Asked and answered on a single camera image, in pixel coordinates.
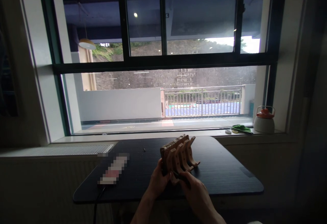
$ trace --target window sill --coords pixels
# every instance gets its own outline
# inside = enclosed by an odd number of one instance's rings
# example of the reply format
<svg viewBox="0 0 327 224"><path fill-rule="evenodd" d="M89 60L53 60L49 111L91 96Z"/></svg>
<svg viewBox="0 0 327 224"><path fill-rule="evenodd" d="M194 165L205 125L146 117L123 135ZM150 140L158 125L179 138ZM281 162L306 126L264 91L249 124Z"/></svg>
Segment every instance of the window sill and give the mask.
<svg viewBox="0 0 327 224"><path fill-rule="evenodd" d="M149 138L167 138L178 137L181 134L188 134L190 136L212 136L216 138L222 145L235 145L235 144L261 144L261 143L285 143L296 141L290 135L275 130L274 134L262 134L251 129L254 135L246 135L244 133L226 134L225 130L201 130L201 131L176 131L176 132L157 132L157 133L137 133L137 134L111 134L111 135L79 135L63 137L55 142L55 144L62 143L103 143L115 142L128 139L149 139Z"/></svg>

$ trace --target table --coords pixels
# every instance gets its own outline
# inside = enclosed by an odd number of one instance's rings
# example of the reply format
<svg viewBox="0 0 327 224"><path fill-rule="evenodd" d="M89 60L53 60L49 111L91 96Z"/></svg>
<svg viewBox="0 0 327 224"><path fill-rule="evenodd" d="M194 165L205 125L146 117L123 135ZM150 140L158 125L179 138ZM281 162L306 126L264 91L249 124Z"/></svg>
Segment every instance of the table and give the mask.
<svg viewBox="0 0 327 224"><path fill-rule="evenodd" d="M101 192L97 181L118 153L129 153L130 160L116 185L108 186L98 203L139 201L148 187L160 159L160 147L175 138L119 141L108 156L89 174L73 195L76 204L95 203ZM201 161L191 174L201 180L210 196L263 193L261 182L213 137L196 137L193 158ZM179 184L168 183L159 199L183 198Z"/></svg>

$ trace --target hand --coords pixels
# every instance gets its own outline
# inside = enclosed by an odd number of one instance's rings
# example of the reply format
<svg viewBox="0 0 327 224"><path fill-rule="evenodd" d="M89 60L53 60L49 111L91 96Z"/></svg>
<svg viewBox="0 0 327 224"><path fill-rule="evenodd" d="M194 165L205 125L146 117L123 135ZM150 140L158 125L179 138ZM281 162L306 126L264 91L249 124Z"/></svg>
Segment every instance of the hand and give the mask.
<svg viewBox="0 0 327 224"><path fill-rule="evenodd" d="M205 185L189 172L182 172L180 174L185 176L190 182L191 189L187 187L184 181L179 181L193 213L199 220L202 223L226 224L221 215L215 210Z"/></svg>
<svg viewBox="0 0 327 224"><path fill-rule="evenodd" d="M171 172L166 176L162 175L161 165L162 159L160 158L157 167L154 169L151 175L150 183L146 190L155 199L164 191L171 177Z"/></svg>

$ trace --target ceiling light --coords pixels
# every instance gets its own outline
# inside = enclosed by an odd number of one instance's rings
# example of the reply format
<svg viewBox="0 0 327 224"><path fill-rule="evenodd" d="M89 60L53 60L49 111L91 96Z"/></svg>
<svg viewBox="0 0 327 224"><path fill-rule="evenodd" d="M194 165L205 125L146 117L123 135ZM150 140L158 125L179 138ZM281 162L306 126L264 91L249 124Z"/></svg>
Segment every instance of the ceiling light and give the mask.
<svg viewBox="0 0 327 224"><path fill-rule="evenodd" d="M80 47L85 48L85 49L90 49L90 50L95 50L96 49L95 44L91 40L89 40L87 38L80 39L78 45Z"/></svg>

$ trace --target green glove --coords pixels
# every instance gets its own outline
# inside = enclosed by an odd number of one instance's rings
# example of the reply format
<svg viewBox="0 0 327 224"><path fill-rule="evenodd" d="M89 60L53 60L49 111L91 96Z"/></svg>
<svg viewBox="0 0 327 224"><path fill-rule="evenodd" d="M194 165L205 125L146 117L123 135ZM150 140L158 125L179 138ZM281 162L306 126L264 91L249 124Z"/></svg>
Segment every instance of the green glove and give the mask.
<svg viewBox="0 0 327 224"><path fill-rule="evenodd" d="M245 133L245 134L253 134L253 133L251 132L251 129L248 128L248 127L245 127L244 125L234 125L234 126L232 127L232 129L237 130L237 131L240 131L240 132L243 132L243 133Z"/></svg>

